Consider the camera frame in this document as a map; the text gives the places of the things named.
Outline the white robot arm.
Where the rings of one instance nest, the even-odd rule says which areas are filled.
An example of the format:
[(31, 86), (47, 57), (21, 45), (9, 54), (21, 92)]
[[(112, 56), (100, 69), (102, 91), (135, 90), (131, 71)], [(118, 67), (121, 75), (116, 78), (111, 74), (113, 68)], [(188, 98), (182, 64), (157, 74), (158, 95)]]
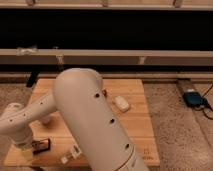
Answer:
[(104, 94), (101, 75), (93, 69), (61, 72), (52, 89), (22, 109), (0, 115), (0, 135), (16, 147), (30, 144), (30, 123), (59, 112), (93, 171), (149, 171)]

